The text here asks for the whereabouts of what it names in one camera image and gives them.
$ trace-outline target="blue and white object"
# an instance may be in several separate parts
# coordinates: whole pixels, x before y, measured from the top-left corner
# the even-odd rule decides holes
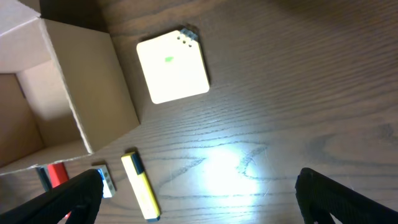
[[[101,166],[93,166],[99,174],[101,174],[102,182],[104,183],[104,190],[103,190],[103,198],[110,198],[113,197],[115,194],[114,185],[111,180],[111,176],[106,168],[106,165]]]

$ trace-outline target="green mark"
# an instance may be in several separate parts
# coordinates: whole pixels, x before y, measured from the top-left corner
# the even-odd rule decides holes
[[[174,57],[167,57],[164,59],[165,62],[171,62],[174,59]]]

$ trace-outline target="black object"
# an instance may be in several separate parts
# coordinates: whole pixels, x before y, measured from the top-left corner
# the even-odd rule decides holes
[[[50,189],[52,189],[52,184],[49,177],[45,173],[45,169],[43,167],[36,167],[36,172],[37,175],[39,175],[40,182],[42,183],[44,190],[48,192]]]
[[[398,213],[310,169],[297,177],[296,198],[306,224],[396,223]]]
[[[101,174],[87,170],[27,203],[0,215],[0,223],[57,224],[71,212],[66,224],[92,224],[100,209]]]

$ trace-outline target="open box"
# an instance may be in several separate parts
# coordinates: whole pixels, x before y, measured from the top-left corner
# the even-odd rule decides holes
[[[139,125],[109,34],[39,16],[0,2],[0,175],[90,155]]]

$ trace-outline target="tabletop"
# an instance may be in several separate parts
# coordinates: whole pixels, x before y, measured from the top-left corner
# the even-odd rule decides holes
[[[398,2],[82,2],[51,14],[42,0],[42,13],[111,34],[141,122],[65,163],[70,177],[107,163],[117,192],[96,223],[146,222],[120,160],[132,147],[159,223],[303,223],[303,167],[398,210]],[[155,105],[136,45],[187,24],[200,32],[210,90]],[[43,191],[34,170],[2,176],[0,212]]]

